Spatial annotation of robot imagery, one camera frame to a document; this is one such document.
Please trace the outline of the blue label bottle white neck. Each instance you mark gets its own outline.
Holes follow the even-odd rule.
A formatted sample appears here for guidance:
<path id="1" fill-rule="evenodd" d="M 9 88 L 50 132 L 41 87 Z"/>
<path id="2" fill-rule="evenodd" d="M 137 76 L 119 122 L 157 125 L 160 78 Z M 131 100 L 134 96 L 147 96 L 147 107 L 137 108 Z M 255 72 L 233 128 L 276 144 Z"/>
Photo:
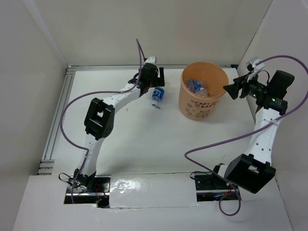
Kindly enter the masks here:
<path id="1" fill-rule="evenodd" d="M 165 90 L 161 87 L 156 87 L 152 93 L 152 106 L 158 107 L 161 103 L 163 96 L 165 94 Z"/>

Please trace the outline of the blue label bottle blue cap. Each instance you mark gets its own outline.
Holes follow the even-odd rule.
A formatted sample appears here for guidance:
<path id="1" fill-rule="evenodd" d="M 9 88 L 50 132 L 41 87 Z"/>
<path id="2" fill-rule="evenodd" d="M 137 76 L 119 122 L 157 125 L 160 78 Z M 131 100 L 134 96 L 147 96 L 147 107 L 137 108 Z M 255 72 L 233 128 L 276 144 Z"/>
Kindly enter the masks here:
<path id="1" fill-rule="evenodd" d="M 206 83 L 204 80 L 197 81 L 195 79 L 189 78 L 184 81 L 184 84 L 192 93 L 200 97 L 208 96 L 208 90 L 206 89 Z"/>

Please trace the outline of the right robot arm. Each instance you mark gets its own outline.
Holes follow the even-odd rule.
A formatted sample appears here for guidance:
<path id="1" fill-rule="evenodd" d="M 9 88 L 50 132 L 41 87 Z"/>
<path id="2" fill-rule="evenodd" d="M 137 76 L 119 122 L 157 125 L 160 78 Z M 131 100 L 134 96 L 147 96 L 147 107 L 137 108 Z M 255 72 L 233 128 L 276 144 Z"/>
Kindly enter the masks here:
<path id="1" fill-rule="evenodd" d="M 247 95 L 256 99 L 255 134 L 245 153 L 229 163 L 225 174 L 217 172 L 211 175 L 212 187 L 220 189 L 228 180 L 255 194 L 275 176 L 271 151 L 280 124 L 278 118 L 286 113 L 288 106 L 283 98 L 294 79 L 293 75 L 277 70 L 267 85 L 259 83 L 258 76 L 248 79 L 245 75 L 223 87 L 234 100 Z"/>

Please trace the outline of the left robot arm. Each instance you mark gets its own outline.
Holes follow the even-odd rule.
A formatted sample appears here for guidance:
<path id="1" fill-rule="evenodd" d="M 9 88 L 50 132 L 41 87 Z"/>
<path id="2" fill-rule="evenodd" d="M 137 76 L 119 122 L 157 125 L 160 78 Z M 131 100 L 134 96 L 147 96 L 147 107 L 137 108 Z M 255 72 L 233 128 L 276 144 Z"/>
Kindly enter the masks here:
<path id="1" fill-rule="evenodd" d="M 140 73 L 129 80 L 120 91 L 102 100 L 92 99 L 84 121 L 87 134 L 86 150 L 83 160 L 74 172 L 74 178 L 82 191 L 90 192 L 95 186 L 98 155 L 103 141 L 114 128 L 116 113 L 131 101 L 146 94 L 150 88 L 163 86 L 165 86 L 164 69 L 146 63 L 140 69 Z"/>

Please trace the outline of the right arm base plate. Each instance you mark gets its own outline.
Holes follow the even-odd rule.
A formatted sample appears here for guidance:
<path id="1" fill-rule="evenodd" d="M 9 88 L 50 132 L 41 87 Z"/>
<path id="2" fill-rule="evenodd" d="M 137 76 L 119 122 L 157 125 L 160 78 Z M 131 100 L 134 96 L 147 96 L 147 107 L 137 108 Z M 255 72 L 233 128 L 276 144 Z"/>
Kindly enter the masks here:
<path id="1" fill-rule="evenodd" d="M 235 190 L 210 172 L 195 171 L 190 178 L 195 182 L 197 202 L 219 201 L 223 196 L 223 200 L 238 200 Z"/>

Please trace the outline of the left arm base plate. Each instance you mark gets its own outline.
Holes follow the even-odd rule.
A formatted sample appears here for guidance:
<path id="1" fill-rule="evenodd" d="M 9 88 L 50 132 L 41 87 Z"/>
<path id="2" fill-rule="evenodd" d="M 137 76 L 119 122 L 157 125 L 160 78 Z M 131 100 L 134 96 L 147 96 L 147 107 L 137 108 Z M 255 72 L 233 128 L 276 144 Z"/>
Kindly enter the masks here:
<path id="1" fill-rule="evenodd" d="M 95 177 L 93 185 L 87 189 L 86 186 L 77 183 L 72 189 L 73 178 L 65 180 L 67 188 L 65 190 L 64 204 L 72 204 L 71 192 L 75 204 L 94 204 L 98 208 L 109 208 L 110 197 L 110 177 Z"/>

